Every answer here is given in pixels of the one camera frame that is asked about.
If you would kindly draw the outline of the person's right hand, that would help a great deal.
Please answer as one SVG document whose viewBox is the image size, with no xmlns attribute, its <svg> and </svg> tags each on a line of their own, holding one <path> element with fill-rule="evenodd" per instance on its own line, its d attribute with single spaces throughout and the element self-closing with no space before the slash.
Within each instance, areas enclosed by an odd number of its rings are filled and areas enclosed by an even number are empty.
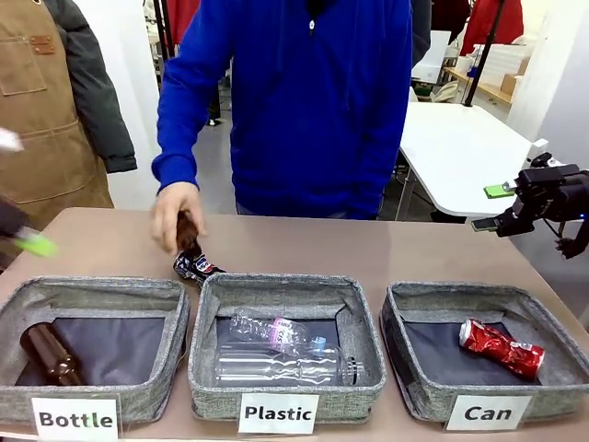
<svg viewBox="0 0 589 442">
<path fill-rule="evenodd" d="M 175 182 L 168 185 L 157 195 L 152 207 L 152 238 L 162 250 L 170 254 L 176 254 L 178 251 L 179 213 L 187 213 L 196 232 L 206 234 L 201 198 L 195 184 Z"/>
</svg>

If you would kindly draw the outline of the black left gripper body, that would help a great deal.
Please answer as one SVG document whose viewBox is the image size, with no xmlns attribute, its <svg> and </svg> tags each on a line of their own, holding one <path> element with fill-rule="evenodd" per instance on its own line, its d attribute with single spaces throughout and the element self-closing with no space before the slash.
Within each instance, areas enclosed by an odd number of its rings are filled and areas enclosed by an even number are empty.
<svg viewBox="0 0 589 442">
<path fill-rule="evenodd" d="M 31 234 L 28 215 L 4 197 L 0 200 L 0 231 L 4 238 L 26 238 Z"/>
</svg>

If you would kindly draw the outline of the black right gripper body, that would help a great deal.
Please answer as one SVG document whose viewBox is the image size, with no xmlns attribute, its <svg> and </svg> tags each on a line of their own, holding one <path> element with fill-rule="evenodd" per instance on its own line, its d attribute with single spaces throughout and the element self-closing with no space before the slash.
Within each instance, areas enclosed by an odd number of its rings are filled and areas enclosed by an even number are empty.
<svg viewBox="0 0 589 442">
<path fill-rule="evenodd" d="M 576 165 L 524 169 L 517 184 L 515 213 L 525 219 L 581 220 L 588 217 L 588 171 Z"/>
</svg>

